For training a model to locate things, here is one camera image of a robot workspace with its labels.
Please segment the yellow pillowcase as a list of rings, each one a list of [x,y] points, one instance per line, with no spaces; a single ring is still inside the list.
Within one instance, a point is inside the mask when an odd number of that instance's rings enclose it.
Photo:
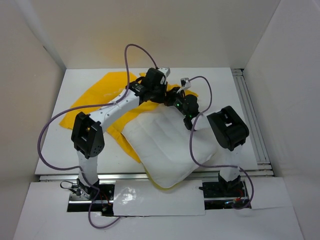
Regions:
[[[124,71],[109,72],[98,82],[88,88],[80,98],[75,101],[72,107],[85,106],[89,104],[106,104],[117,97],[125,87],[127,83],[127,74]],[[122,130],[133,119],[137,118],[140,114],[144,112],[151,112],[158,107],[158,103],[147,101],[144,102],[139,107],[129,111],[124,114],[118,120],[116,120],[106,132],[112,136],[112,138],[117,142],[117,144],[133,158],[137,163],[140,163],[140,158],[138,157],[136,151],[131,146],[131,141],[122,134]],[[77,109],[68,112],[64,118],[60,121],[59,125],[65,129],[72,130],[75,122],[76,115],[80,112],[89,114],[93,111],[98,110],[98,107],[89,107],[84,109]]]

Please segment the white pillow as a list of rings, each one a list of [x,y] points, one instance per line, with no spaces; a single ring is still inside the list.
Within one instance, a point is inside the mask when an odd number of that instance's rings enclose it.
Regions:
[[[138,115],[122,130],[148,177],[160,189],[172,188],[199,168],[191,158],[191,134],[183,118],[174,107],[158,105]],[[213,132],[208,128],[195,131],[192,149],[201,164],[210,160],[218,150]]]

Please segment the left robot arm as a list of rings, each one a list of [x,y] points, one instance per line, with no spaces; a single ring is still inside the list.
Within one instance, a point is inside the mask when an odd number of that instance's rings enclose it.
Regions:
[[[124,89],[108,105],[85,114],[82,111],[75,117],[71,140],[77,152],[80,166],[77,184],[81,194],[88,200],[97,197],[99,193],[99,178],[97,173],[98,155],[105,146],[104,132],[125,113],[137,108],[147,101],[163,100],[168,83],[158,86],[148,86],[133,81],[129,89]]]

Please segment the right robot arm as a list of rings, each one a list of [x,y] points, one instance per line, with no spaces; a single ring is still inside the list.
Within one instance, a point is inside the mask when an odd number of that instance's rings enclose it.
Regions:
[[[227,154],[227,163],[218,165],[218,190],[223,196],[230,196],[239,188],[243,171],[239,167],[240,152],[249,136],[249,129],[231,106],[226,106],[218,112],[204,114],[199,111],[198,98],[178,87],[168,91],[164,97],[166,106],[174,106],[183,116],[187,130],[190,130],[189,151],[193,162],[199,167],[213,169],[214,166],[198,162],[193,153],[193,136],[195,131],[210,128],[220,147]]]

